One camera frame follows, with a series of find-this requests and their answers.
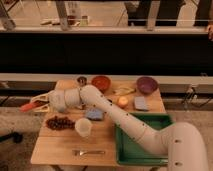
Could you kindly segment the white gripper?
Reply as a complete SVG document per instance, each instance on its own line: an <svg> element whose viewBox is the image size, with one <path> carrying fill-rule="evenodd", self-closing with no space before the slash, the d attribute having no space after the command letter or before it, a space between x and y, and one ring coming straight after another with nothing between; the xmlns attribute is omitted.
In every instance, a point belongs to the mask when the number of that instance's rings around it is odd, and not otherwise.
<svg viewBox="0 0 213 171"><path fill-rule="evenodd" d="M64 90L52 90L48 93L40 94L31 99L31 102L42 101L48 102L50 105L60 113L64 113L66 110L65 104L65 91ZM33 109L34 112L47 113L50 110L50 106L45 104Z"/></svg>

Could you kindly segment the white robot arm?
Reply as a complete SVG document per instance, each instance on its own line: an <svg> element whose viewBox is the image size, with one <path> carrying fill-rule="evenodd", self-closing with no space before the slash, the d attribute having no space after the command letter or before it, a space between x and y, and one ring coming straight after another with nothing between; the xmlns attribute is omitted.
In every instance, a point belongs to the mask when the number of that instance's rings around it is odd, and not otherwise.
<svg viewBox="0 0 213 171"><path fill-rule="evenodd" d="M93 85L52 90L33 97L31 101L48 102L58 112L81 104L95 106L106 112L118 127L147 152L167 155L168 171L209 171L203 137L190 123L175 122L166 128L155 130L111 103Z"/></svg>

